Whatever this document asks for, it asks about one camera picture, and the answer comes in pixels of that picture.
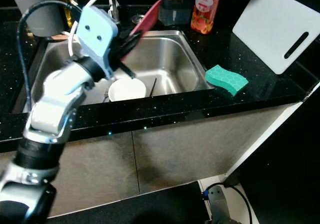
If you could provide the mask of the black sponge holder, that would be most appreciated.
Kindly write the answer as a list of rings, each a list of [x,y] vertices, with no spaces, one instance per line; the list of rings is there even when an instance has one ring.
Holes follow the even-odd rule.
[[[165,26],[185,25],[190,18],[187,7],[185,0],[162,0],[158,20]]]

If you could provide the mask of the white cutting board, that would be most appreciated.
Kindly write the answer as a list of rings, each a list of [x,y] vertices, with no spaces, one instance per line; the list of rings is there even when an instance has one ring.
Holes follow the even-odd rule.
[[[296,0],[250,0],[232,31],[282,74],[320,34],[320,12]]]

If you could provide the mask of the white round dish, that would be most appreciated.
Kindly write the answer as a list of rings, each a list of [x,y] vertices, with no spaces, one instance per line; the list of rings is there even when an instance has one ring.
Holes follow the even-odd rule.
[[[107,93],[109,101],[116,102],[145,98],[147,96],[147,88],[140,79],[122,78],[114,81]]]

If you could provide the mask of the orange dish soap bottle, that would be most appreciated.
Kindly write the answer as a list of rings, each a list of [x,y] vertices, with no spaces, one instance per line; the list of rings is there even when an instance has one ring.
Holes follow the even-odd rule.
[[[194,0],[190,27],[201,34],[208,34],[213,28],[214,17],[220,0]]]

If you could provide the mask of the metal kitchen tap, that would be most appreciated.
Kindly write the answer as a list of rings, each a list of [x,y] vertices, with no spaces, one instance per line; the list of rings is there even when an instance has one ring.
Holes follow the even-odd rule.
[[[107,13],[112,17],[116,24],[121,23],[121,19],[119,18],[119,2],[118,0],[109,0],[109,9]]]

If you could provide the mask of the grey thermos with red sticker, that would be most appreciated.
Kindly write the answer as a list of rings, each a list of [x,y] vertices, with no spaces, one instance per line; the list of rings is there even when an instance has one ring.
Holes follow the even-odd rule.
[[[44,0],[14,0],[22,13],[34,5]],[[39,37],[50,37],[61,34],[66,29],[61,17],[61,10],[58,5],[51,4],[43,6],[30,14],[26,20],[28,28],[34,35]]]

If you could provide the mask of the stainless steel sink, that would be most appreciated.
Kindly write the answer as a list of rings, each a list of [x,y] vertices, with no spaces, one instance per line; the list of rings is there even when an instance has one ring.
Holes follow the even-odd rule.
[[[68,57],[67,41],[46,42],[38,49],[28,72],[34,101],[42,96],[46,76],[66,66]],[[146,86],[146,97],[213,88],[182,31],[148,31],[123,62]]]

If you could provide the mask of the pink round plate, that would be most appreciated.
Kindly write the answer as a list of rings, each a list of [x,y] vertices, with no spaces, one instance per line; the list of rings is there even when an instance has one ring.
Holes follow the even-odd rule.
[[[161,2],[162,0],[158,0],[151,6],[151,8],[146,12],[141,21],[130,32],[130,35],[136,31],[143,31],[145,34],[149,30],[151,30],[151,28],[153,28],[153,26],[156,24],[158,20]]]

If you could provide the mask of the green sponge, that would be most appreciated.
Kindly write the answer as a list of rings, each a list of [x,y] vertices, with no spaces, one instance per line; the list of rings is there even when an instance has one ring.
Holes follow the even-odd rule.
[[[225,89],[231,96],[238,94],[249,83],[241,74],[226,70],[220,65],[208,69],[205,79],[208,83]]]

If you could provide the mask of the beige cabinet front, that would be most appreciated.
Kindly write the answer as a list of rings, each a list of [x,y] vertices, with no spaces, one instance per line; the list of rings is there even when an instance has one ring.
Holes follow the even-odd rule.
[[[291,105],[70,142],[50,215],[227,173]]]

